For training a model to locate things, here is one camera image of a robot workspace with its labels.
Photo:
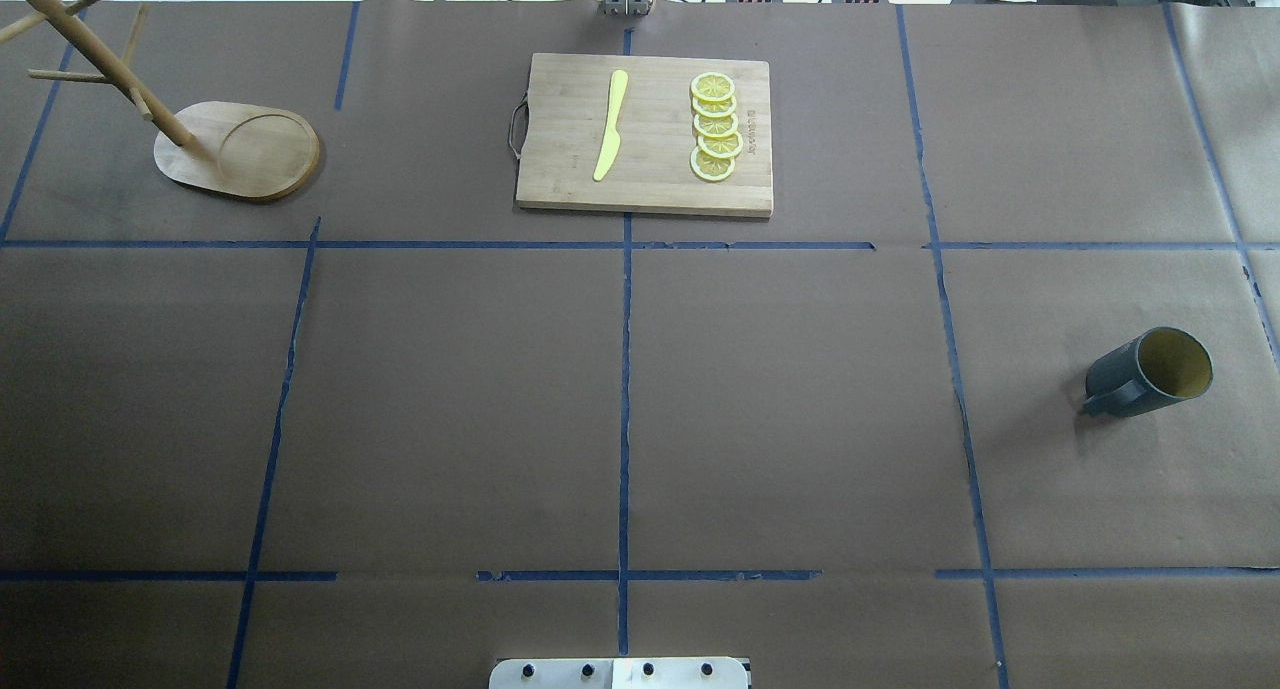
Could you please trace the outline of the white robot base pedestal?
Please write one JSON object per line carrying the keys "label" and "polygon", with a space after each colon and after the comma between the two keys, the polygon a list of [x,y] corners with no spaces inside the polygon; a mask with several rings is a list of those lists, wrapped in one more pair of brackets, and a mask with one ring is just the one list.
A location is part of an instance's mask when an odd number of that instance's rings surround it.
{"label": "white robot base pedestal", "polygon": [[508,658],[489,688],[751,688],[746,660],[728,656]]}

